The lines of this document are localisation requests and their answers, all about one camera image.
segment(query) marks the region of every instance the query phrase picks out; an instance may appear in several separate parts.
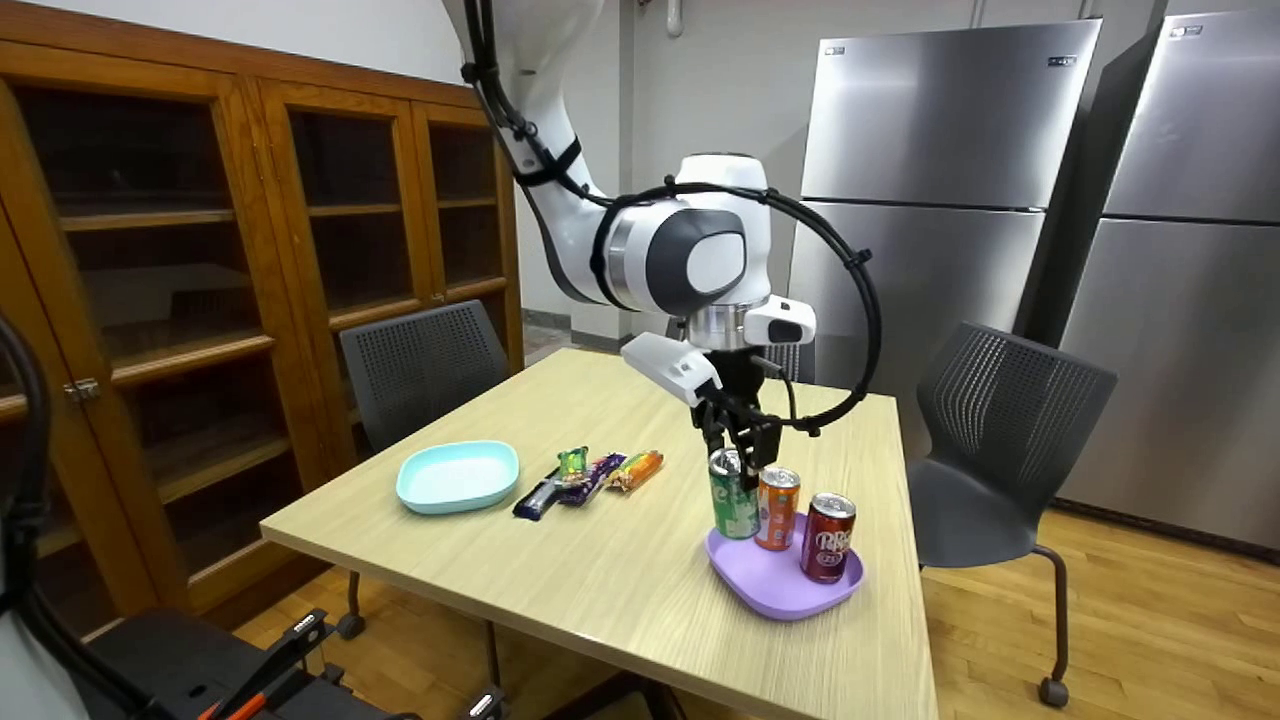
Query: gray office chair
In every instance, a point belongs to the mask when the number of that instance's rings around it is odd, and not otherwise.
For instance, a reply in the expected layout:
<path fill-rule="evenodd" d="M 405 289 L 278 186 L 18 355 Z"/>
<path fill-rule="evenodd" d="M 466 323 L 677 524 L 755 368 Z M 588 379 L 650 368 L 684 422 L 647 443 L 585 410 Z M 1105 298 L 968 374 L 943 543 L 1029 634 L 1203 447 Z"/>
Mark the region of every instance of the gray office chair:
<path fill-rule="evenodd" d="M 339 330 L 355 410 L 370 450 L 413 436 L 506 374 L 505 342 L 479 298 L 391 317 Z M 359 634 L 359 571 L 346 576 L 339 634 Z M 472 714 L 505 714 L 497 632 L 488 632 L 492 689 Z"/>
<path fill-rule="evenodd" d="M 1066 705 L 1066 563 L 1036 538 L 1041 512 L 1066 480 L 1115 374 L 1033 340 L 960 323 L 917 387 L 933 450 L 912 473 L 922 569 L 1015 554 L 1053 559 L 1056 662 L 1048 708 Z"/>

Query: chair backrest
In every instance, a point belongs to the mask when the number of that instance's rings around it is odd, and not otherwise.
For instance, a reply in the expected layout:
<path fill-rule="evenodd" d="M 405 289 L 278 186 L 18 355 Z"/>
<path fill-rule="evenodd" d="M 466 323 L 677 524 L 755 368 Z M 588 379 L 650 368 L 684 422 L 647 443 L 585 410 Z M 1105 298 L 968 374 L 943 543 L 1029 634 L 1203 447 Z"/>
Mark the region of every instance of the chair backrest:
<path fill-rule="evenodd" d="M 479 298 L 346 327 L 339 346 L 370 447 L 405 440 L 506 374 Z"/>
<path fill-rule="evenodd" d="M 960 323 L 917 394 L 933 457 L 1036 520 L 1066 480 L 1113 387 L 1113 373 L 1075 355 Z"/>

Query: purple plate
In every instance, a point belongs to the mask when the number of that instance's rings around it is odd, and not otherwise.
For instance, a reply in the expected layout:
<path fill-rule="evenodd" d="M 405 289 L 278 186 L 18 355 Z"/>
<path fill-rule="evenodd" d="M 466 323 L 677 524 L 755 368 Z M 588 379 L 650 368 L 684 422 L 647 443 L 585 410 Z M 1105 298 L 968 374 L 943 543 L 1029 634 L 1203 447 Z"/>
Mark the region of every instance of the purple plate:
<path fill-rule="evenodd" d="M 845 576 L 815 585 L 800 571 L 803 516 L 791 524 L 791 548 L 767 551 L 755 538 L 708 531 L 708 559 L 725 589 L 767 621 L 803 621 L 845 602 L 863 585 L 863 559 L 849 548 Z"/>

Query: chair wheel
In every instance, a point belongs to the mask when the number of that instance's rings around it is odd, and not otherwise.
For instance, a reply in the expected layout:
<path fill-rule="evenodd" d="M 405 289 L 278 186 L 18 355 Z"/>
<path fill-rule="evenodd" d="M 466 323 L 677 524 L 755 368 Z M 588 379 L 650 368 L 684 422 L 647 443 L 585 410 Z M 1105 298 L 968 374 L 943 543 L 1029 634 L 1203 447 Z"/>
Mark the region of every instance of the chair wheel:
<path fill-rule="evenodd" d="M 1041 681 L 1041 705 L 1066 708 L 1066 698 L 1073 698 L 1073 690 L 1063 681 L 1053 681 L 1053 676 Z"/>
<path fill-rule="evenodd" d="M 334 634 L 339 638 L 355 638 L 363 632 L 363 617 L 345 617 L 345 621 L 334 621 Z"/>

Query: floor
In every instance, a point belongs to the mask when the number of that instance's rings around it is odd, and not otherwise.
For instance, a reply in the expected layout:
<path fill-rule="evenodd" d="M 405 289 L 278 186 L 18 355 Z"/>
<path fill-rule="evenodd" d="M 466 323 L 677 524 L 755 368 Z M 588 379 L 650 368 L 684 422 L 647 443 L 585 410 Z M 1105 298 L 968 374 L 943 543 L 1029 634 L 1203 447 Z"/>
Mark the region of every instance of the floor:
<path fill-rule="evenodd" d="M 526 355 L 567 342 L 562 327 L 526 327 Z M 1073 563 L 1073 705 L 1036 705 L 1053 662 L 1053 571 L 1015 559 L 974 571 L 922 571 L 940 714 L 1137 714 L 1137 720 L 1274 720 L 1280 714 L 1280 569 L 1048 512 L 1042 538 Z M 345 571 L 323 571 L 240 629 L 268 643 L 309 609 L 345 609 Z M 379 708 L 425 720 L 464 714 L 482 689 L 477 621 L 409 591 L 368 585 L 368 634 L 328 638 L 318 658 L 345 662 L 346 682 Z M 607 667 L 505 632 L 505 689 L 517 714 L 547 714 Z M 680 695 L 691 720 L 736 712 Z"/>

